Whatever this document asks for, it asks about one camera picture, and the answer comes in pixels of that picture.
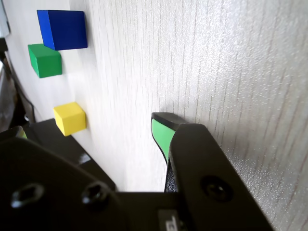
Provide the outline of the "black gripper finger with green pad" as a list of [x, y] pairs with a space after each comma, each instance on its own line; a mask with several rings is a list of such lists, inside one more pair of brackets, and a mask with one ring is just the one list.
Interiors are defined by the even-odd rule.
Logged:
[[170, 163], [196, 231], [270, 231], [265, 215], [208, 129], [153, 112], [152, 137]]
[[116, 194], [93, 175], [34, 142], [0, 137], [3, 231], [126, 231]]

